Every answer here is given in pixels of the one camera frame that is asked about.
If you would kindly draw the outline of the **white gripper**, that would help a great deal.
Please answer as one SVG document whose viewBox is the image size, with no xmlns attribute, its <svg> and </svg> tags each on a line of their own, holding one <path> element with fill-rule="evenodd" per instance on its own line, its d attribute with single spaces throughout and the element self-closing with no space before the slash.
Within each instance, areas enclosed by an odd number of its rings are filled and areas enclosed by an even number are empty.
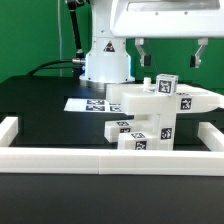
<svg viewBox="0 0 224 224">
<path fill-rule="evenodd" d="M 199 38 L 190 59 L 199 68 L 207 38 L 224 37 L 224 0 L 113 0 L 110 29 L 119 37 Z M 136 38 L 135 47 L 140 65 L 149 67 L 144 39 Z"/>
</svg>

